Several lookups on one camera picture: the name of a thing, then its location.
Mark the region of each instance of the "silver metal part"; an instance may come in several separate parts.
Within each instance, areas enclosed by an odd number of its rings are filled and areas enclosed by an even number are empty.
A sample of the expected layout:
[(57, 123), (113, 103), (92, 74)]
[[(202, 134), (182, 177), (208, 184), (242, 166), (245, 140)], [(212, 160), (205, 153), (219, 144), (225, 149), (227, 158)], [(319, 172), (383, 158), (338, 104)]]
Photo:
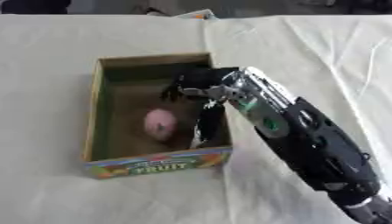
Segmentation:
[(232, 94), (227, 99), (248, 118), (266, 137), (284, 137), (289, 125), (281, 116), (295, 97), (254, 67), (244, 67), (236, 73)]
[(345, 206), (346, 211), (361, 224), (389, 224), (392, 220), (392, 196), (385, 184), (372, 198), (360, 204)]

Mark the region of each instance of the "white tablecloth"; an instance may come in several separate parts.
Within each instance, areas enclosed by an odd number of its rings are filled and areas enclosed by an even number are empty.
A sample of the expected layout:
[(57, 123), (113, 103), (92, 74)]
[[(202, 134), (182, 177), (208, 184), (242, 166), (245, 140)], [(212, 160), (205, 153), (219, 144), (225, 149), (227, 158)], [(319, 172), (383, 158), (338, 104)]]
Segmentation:
[(392, 184), (392, 17), (219, 21), (0, 16), (4, 223), (354, 223), (305, 185), (228, 107), (235, 151), (204, 169), (96, 180), (80, 154), (95, 60), (211, 52), (254, 66), (329, 115)]

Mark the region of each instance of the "cardboard box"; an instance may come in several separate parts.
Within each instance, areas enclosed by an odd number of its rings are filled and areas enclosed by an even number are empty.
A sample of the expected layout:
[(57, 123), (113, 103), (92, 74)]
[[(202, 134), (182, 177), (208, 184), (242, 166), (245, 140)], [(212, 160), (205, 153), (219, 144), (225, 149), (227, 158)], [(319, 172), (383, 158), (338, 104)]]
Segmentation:
[[(187, 149), (201, 102), (159, 98), (174, 75), (200, 65), (210, 66), (209, 54), (99, 59), (82, 155), (87, 170), (105, 179), (224, 163), (232, 150), (226, 117), (205, 148)], [(170, 110), (178, 118), (177, 134), (168, 143), (144, 132), (144, 117), (156, 108)]]

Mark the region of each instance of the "box wall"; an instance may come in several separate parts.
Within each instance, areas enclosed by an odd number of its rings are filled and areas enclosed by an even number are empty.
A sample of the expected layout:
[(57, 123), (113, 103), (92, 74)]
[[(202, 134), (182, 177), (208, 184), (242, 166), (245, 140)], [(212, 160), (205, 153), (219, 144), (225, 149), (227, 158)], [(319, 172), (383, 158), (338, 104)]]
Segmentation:
[(207, 168), (225, 163), (231, 151), (231, 146), (204, 150), (182, 150), (146, 157), (90, 162), (86, 164), (86, 169), (98, 179), (107, 179), (128, 175)]

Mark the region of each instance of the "table surface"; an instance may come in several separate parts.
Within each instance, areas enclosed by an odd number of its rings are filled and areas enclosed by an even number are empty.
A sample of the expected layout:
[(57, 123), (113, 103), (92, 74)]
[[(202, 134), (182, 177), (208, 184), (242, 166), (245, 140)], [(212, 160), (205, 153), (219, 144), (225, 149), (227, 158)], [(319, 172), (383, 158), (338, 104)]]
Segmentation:
[(234, 153), (200, 169), (96, 180), (83, 171), (102, 57), (210, 52), (254, 66), (329, 115), (392, 184), (392, 17), (0, 17), (0, 214), (8, 223), (354, 223), (227, 107)]

